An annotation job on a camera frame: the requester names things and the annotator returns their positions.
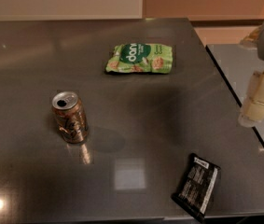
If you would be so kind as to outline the black rxbar chocolate bar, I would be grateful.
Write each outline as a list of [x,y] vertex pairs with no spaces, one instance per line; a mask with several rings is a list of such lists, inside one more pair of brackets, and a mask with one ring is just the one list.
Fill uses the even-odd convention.
[[171,195],[177,205],[201,224],[204,224],[219,171],[219,166],[192,153],[188,169]]

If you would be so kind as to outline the green rice chip bag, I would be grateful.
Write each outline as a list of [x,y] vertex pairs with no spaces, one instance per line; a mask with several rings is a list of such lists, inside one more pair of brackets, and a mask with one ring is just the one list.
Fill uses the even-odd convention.
[[122,44],[115,46],[105,71],[122,74],[169,74],[173,60],[173,48],[170,46],[143,43]]

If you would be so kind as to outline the copper soda can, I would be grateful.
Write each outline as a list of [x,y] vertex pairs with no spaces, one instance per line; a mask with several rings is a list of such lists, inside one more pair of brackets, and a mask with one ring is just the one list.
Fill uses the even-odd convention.
[[81,99],[73,91],[62,91],[52,99],[52,111],[63,139],[70,144],[87,140],[89,126]]

